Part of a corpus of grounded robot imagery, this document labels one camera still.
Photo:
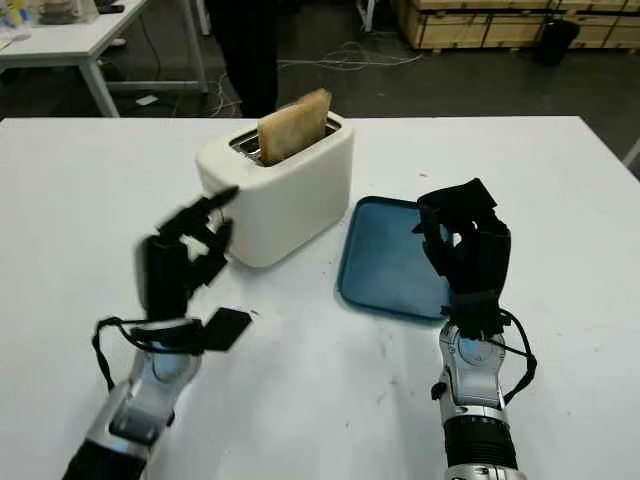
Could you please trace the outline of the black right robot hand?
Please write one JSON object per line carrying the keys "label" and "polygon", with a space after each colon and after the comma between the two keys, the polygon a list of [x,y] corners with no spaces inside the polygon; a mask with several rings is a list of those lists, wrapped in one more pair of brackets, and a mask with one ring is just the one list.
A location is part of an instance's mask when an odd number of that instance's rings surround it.
{"label": "black right robot hand", "polygon": [[424,194],[417,200],[423,250],[438,273],[460,294],[500,294],[506,281],[511,233],[480,179]]}

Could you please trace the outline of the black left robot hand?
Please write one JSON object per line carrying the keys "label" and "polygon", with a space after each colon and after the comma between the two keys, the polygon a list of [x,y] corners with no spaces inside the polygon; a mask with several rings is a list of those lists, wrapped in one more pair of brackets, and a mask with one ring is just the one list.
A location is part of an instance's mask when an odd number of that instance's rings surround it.
{"label": "black left robot hand", "polygon": [[210,214],[238,193],[239,188],[231,186],[202,196],[140,241],[135,250],[137,288],[147,320],[184,318],[195,291],[210,284],[226,266],[234,222],[225,219],[213,230]]}

